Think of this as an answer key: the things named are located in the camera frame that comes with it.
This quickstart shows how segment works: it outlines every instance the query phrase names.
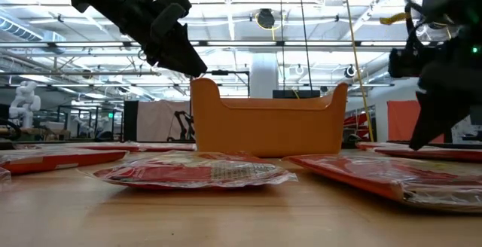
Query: orange bin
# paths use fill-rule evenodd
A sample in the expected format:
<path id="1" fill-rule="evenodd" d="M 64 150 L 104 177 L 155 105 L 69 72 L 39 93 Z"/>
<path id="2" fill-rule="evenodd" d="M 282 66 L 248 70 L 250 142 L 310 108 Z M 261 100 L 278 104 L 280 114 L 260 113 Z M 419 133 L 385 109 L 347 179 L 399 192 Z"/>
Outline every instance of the orange bin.
<path id="1" fill-rule="evenodd" d="M 199 151 L 246 151 L 258 157 L 337 154 L 347 84 L 314 99 L 222 99 L 207 78 L 191 82 Z"/>

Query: table surface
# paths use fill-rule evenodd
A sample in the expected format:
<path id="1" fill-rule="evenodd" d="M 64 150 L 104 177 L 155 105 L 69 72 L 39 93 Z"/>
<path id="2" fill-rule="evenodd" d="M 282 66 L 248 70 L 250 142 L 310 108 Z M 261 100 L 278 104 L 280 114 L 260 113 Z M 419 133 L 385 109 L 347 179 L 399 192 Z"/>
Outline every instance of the table surface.
<path id="1" fill-rule="evenodd" d="M 411 209 L 272 161 L 296 172 L 299 182 L 228 191 L 141 191 L 76 169 L 17 176 L 11 190 L 0 193 L 0 246 L 482 244 L 482 216 Z"/>

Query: ceiling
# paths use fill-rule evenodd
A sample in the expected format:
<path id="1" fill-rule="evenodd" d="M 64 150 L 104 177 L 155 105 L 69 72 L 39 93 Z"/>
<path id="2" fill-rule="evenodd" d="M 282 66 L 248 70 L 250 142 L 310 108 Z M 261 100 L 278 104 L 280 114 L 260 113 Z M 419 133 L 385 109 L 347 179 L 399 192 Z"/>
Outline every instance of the ceiling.
<path id="1" fill-rule="evenodd" d="M 279 66 L 279 82 L 289 84 L 309 83 L 307 75 L 307 40 L 310 74 L 314 84 L 336 84 L 346 81 L 344 69 L 355 63 L 355 56 L 349 46 L 349 13 L 345 0 L 191 0 L 189 15 L 180 20 L 188 24 L 189 39 L 196 41 L 218 41 L 209 46 L 195 47 L 207 64 L 209 71 L 228 70 L 249 71 L 254 53 L 275 53 Z M 370 82 L 392 83 L 386 75 L 370 78 L 372 72 L 383 71 L 388 62 L 388 52 L 392 45 L 403 45 L 407 37 L 403 23 L 391 26 L 380 25 L 380 17 L 390 17 L 403 12 L 403 0 L 349 0 L 356 41 L 363 41 L 358 49 L 359 65 Z M 274 31 L 262 29 L 256 23 L 260 9 L 268 8 L 276 19 Z M 70 0 L 0 0 L 0 17 L 6 17 L 36 35 L 55 32 L 67 42 L 77 42 L 71 47 L 63 47 L 61 52 L 35 48 L 34 42 L 25 46 L 3 47 L 0 70 L 3 72 L 38 73 L 82 73 L 86 70 L 104 72 L 104 75 L 56 75 L 44 78 L 27 76 L 41 84 L 70 84 L 70 87 L 56 87 L 62 99 L 90 97 L 85 93 L 104 95 L 106 99 L 123 99 L 126 96 L 140 99 L 184 100 L 189 98 L 185 84 L 189 80 L 184 75 L 166 69 L 151 67 L 139 54 L 139 47 L 125 48 L 121 43 L 109 46 L 110 42 L 131 41 L 122 35 L 118 27 L 93 8 L 81 14 L 70 6 Z M 425 41 L 440 41 L 447 36 L 442 32 L 425 29 L 419 36 Z M 25 41 L 11 32 L 0 31 L 0 41 L 19 43 Z M 86 41 L 108 42 L 97 46 Z M 253 44 L 241 45 L 243 41 L 265 41 L 268 46 Z M 285 41 L 286 46 L 271 46 L 274 41 Z M 302 41 L 301 45 L 288 45 L 289 41 Z M 363 44 L 370 41 L 397 41 L 370 47 Z M 221 84 L 222 96 L 246 97 L 248 95 L 247 75 L 206 75 Z M 4 84 L 12 84 L 26 79 L 2 76 Z M 103 84 L 149 84 L 149 87 L 103 86 Z M 96 84 L 98 87 L 76 87 L 76 84 Z M 351 97 L 358 97 L 352 91 Z"/>

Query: white pillar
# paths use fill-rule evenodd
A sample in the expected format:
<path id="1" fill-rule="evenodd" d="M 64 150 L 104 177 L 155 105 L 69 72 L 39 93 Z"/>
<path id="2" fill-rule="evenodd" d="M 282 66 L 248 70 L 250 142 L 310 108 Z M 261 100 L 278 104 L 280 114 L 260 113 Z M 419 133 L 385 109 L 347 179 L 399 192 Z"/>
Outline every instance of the white pillar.
<path id="1" fill-rule="evenodd" d="M 275 53 L 255 53 L 250 73 L 252 98 L 273 98 L 278 90 L 278 62 Z"/>

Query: wooden table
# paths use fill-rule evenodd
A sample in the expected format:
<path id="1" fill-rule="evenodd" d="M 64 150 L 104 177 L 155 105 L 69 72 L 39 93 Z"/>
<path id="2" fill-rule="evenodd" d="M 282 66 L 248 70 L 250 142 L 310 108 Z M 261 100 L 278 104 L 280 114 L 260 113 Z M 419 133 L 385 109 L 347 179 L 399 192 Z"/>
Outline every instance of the wooden table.
<path id="1" fill-rule="evenodd" d="M 76 169 L 15 177 L 13 190 L 0 193 L 0 246 L 482 245 L 482 217 L 410 209 L 273 161 L 299 182 L 139 191 Z"/>

